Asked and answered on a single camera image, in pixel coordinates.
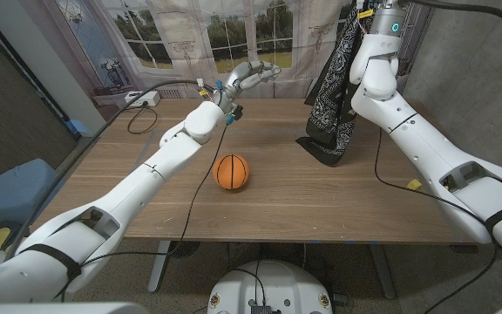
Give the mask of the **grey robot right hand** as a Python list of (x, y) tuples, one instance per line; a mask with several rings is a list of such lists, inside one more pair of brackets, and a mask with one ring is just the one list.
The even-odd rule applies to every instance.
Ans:
[(385, 35), (400, 38), (404, 28), (406, 11), (395, 0), (356, 0), (357, 19), (372, 17), (364, 35)]

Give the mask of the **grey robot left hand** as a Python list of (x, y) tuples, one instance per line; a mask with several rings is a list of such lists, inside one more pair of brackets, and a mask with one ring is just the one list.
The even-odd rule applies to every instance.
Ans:
[(282, 72), (280, 66), (266, 61), (251, 61), (238, 64), (220, 83), (213, 95), (214, 103), (225, 113), (234, 108), (234, 101), (242, 92), (255, 88), (260, 83), (273, 81)]

